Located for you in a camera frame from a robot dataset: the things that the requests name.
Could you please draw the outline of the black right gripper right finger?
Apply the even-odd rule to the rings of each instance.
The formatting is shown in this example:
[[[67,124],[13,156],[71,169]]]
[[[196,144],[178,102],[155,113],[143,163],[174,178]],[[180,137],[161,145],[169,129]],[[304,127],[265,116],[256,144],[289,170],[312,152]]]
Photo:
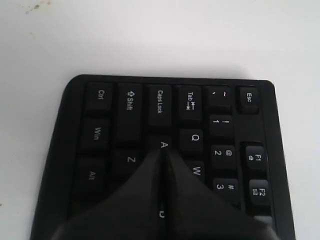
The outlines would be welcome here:
[[[277,240],[272,227],[220,199],[187,167],[165,152],[166,219],[175,240]]]

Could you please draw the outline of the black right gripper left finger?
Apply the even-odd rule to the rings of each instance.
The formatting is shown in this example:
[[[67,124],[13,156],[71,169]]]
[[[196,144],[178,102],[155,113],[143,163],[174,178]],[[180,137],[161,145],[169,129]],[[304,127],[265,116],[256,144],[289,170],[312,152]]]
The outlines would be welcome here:
[[[157,240],[159,191],[166,152],[148,152],[136,172],[95,207],[60,225],[53,240]]]

